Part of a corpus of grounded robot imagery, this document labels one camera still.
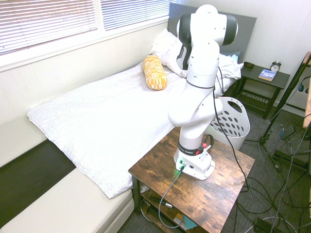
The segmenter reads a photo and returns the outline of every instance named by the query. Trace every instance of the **window sill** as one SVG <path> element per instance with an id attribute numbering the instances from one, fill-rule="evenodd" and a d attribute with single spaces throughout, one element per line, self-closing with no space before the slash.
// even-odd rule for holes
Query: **window sill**
<path id="1" fill-rule="evenodd" d="M 168 22 L 168 17 L 142 22 L 136 25 L 130 25 L 104 33 L 94 31 L 86 34 L 71 36 L 29 49 L 12 52 L 0 56 L 0 72 L 53 57 L 65 52 L 83 48 L 128 33 L 136 32 L 165 22 Z"/>

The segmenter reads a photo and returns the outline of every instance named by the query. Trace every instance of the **small box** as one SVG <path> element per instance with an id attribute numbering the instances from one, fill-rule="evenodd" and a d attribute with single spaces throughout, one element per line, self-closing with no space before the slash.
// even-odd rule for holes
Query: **small box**
<path id="1" fill-rule="evenodd" d="M 250 63 L 250 62 L 244 62 L 244 66 L 252 69 L 255 66 L 255 64 Z"/>

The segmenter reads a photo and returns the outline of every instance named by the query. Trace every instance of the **white wall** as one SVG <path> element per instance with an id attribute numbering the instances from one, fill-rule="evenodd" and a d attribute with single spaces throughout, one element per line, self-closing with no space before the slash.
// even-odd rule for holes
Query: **white wall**
<path id="1" fill-rule="evenodd" d="M 220 12 L 256 17 L 244 60 L 268 68 L 273 61 L 280 60 L 280 71 L 290 74 L 290 80 L 311 51 L 311 0 L 178 0 L 178 3 L 194 7 L 211 4 Z M 264 91 L 254 85 L 248 87 L 258 93 Z M 302 108 L 306 102 L 304 92 L 295 94 L 290 101 Z"/>
<path id="2" fill-rule="evenodd" d="M 143 61 L 164 28 L 167 23 L 0 72 L 0 126 L 52 98 Z"/>

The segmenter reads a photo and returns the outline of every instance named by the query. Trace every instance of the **gray headboard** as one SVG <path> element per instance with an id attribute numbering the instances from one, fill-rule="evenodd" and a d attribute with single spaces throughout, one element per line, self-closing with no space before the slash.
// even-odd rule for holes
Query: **gray headboard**
<path id="1" fill-rule="evenodd" d="M 176 26 L 177 26 L 177 23 L 180 17 L 184 14 L 195 13 L 197 9 L 198 8 L 196 7 L 171 3 L 168 31 L 173 33 L 175 36 L 177 36 Z M 241 55 L 239 57 L 239 63 L 242 63 L 248 44 L 249 44 L 249 40 L 253 33 L 253 29 L 254 29 L 257 18 L 248 17 L 248 16 L 240 16 L 240 15 L 235 15 L 235 14 L 230 14 L 230 15 L 234 16 L 238 21 L 238 25 L 239 25 L 238 34 L 232 44 L 220 46 L 220 52 L 240 51 Z"/>

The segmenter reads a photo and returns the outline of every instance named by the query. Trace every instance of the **window blinds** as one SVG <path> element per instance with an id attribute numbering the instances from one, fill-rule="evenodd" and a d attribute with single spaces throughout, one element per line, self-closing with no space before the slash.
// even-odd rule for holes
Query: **window blinds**
<path id="1" fill-rule="evenodd" d="M 0 54 L 96 28 L 92 0 L 0 0 Z"/>
<path id="2" fill-rule="evenodd" d="M 169 15 L 175 0 L 101 0 L 105 30 Z"/>

